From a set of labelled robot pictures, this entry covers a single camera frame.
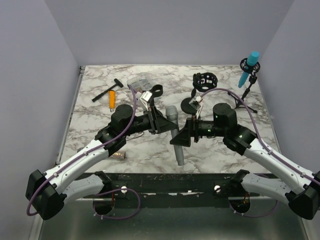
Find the hammer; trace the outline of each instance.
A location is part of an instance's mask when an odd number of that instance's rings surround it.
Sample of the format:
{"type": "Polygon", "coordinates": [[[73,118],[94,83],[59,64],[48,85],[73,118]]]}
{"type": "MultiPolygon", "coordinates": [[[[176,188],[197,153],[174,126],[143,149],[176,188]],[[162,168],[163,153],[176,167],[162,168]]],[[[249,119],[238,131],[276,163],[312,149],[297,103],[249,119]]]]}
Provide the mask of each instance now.
{"type": "Polygon", "coordinates": [[[100,93],[98,96],[96,96],[95,98],[92,99],[92,102],[97,101],[98,99],[100,99],[103,95],[105,95],[107,92],[109,92],[111,89],[113,89],[116,86],[119,86],[120,88],[123,88],[124,85],[118,80],[118,79],[114,79],[115,85],[113,85],[112,87],[109,87],[107,90],[105,90],[104,92],[100,93]]]}

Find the microphone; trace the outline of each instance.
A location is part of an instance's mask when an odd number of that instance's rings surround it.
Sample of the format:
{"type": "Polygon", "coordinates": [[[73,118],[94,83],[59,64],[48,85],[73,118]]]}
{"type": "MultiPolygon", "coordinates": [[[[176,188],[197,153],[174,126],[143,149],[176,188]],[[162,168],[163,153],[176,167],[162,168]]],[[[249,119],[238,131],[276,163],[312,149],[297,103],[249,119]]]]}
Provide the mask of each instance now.
{"type": "MultiPolygon", "coordinates": [[[[179,125],[178,125],[178,110],[176,106],[171,105],[165,108],[165,115],[168,120],[175,123],[178,128],[171,130],[171,137],[174,138],[179,133],[179,125]]],[[[173,145],[174,153],[176,161],[178,162],[179,166],[183,166],[185,164],[184,158],[184,150],[182,146],[173,145]]]]}
{"type": "MultiPolygon", "coordinates": [[[[246,59],[245,69],[248,69],[248,66],[254,67],[257,64],[258,59],[259,59],[259,52],[253,51],[250,54],[250,56],[246,59]]],[[[240,80],[239,80],[239,83],[238,83],[238,87],[239,88],[241,88],[245,84],[245,82],[247,81],[248,76],[249,76],[249,73],[247,73],[245,71],[242,73],[242,76],[240,77],[240,80]]]]}

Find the gray microphone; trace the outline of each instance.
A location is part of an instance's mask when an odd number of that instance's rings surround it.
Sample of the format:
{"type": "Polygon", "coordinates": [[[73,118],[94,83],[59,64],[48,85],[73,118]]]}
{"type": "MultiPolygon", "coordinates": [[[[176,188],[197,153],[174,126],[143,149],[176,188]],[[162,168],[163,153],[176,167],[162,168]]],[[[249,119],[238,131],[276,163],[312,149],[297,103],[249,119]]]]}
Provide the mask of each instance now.
{"type": "MultiPolygon", "coordinates": [[[[165,115],[168,120],[175,123],[178,128],[171,130],[171,136],[174,138],[179,133],[179,124],[178,124],[178,110],[176,106],[167,106],[165,108],[165,115]]],[[[182,149],[182,146],[174,146],[174,153],[176,161],[178,162],[179,166],[183,166],[185,164],[185,158],[184,158],[184,151],[182,149]]]]}

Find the marble table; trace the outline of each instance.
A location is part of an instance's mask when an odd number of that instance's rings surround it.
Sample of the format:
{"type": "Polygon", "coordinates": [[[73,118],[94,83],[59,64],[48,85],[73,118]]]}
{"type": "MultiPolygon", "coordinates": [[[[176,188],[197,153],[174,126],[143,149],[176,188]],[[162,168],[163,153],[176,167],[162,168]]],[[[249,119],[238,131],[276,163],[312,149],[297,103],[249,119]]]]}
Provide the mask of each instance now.
{"type": "MultiPolygon", "coordinates": [[[[235,65],[178,66],[178,65],[100,65],[87,66],[75,103],[73,116],[66,138],[61,162],[73,156],[77,149],[87,145],[98,130],[105,127],[112,112],[109,109],[109,95],[93,103],[91,99],[114,84],[119,79],[125,87],[116,90],[116,105],[132,105],[133,96],[126,87],[127,80],[141,72],[153,72],[156,83],[163,85],[163,95],[155,105],[163,114],[166,106],[175,105],[179,111],[179,127],[185,124],[187,114],[180,108],[181,101],[189,97],[192,87],[192,76],[195,73],[214,73],[218,78],[218,87],[242,95],[245,88],[238,88],[241,69],[235,65]]],[[[258,111],[253,114],[261,137],[274,149],[277,149],[275,137],[270,125],[267,110],[259,85],[252,86],[246,98],[247,104],[258,111]]],[[[214,91],[205,96],[201,118],[212,120],[212,108],[217,103],[228,103],[235,106],[233,98],[226,92],[214,91]]],[[[253,125],[245,109],[237,109],[240,124],[253,130],[253,125]]],[[[142,114],[142,108],[136,115],[142,114]]],[[[91,167],[87,172],[105,171],[109,173],[236,173],[246,169],[253,173],[268,171],[258,163],[229,150],[222,138],[203,138],[191,147],[184,147],[184,166],[178,166],[174,147],[169,144],[171,133],[143,136],[132,139],[121,149],[126,152],[126,159],[106,159],[91,167]]]]}

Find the black wire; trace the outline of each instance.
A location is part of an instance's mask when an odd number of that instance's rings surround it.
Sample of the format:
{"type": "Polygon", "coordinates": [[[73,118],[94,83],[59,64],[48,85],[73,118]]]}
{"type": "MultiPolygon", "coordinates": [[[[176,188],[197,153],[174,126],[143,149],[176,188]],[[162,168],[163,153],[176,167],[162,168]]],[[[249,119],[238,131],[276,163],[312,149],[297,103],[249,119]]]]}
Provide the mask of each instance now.
{"type": "Polygon", "coordinates": [[[143,135],[145,135],[145,132],[144,132],[144,131],[141,133],[141,135],[135,136],[135,137],[133,137],[133,138],[129,138],[129,139],[127,139],[126,141],[130,141],[130,140],[132,140],[132,139],[138,139],[138,138],[142,137],[143,135]]]}

